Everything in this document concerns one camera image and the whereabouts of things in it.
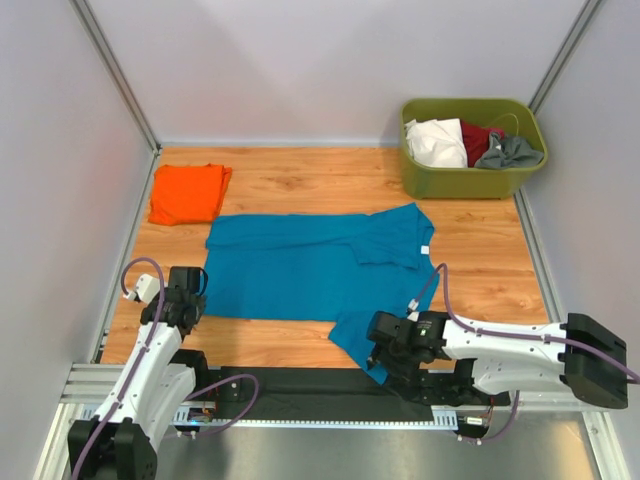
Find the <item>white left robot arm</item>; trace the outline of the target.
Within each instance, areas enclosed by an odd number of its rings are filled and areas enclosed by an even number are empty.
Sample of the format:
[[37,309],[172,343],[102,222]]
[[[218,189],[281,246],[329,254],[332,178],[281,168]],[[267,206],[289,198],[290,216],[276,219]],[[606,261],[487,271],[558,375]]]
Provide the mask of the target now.
[[72,478],[156,477],[170,421],[184,401],[199,401],[210,389],[205,354],[183,346],[204,312],[207,283],[202,268],[184,266],[137,282],[145,307],[136,344],[107,398],[70,427]]

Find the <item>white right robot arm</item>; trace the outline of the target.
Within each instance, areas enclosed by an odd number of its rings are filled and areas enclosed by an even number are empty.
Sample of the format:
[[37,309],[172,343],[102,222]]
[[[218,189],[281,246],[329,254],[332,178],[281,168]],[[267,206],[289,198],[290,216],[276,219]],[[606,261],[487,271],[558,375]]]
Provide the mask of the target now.
[[604,409],[628,406],[626,344],[584,314],[564,323],[491,323],[446,312],[376,313],[367,338],[369,370],[425,405],[506,406],[515,392],[570,393]]

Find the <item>blue t-shirt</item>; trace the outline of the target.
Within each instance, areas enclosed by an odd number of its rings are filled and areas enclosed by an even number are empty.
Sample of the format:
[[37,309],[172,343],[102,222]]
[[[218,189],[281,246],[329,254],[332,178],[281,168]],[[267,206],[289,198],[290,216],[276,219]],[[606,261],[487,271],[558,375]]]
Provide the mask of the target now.
[[328,321],[330,340],[359,367],[374,314],[427,307],[438,279],[431,220],[414,203],[373,214],[231,215],[205,242],[209,316]]

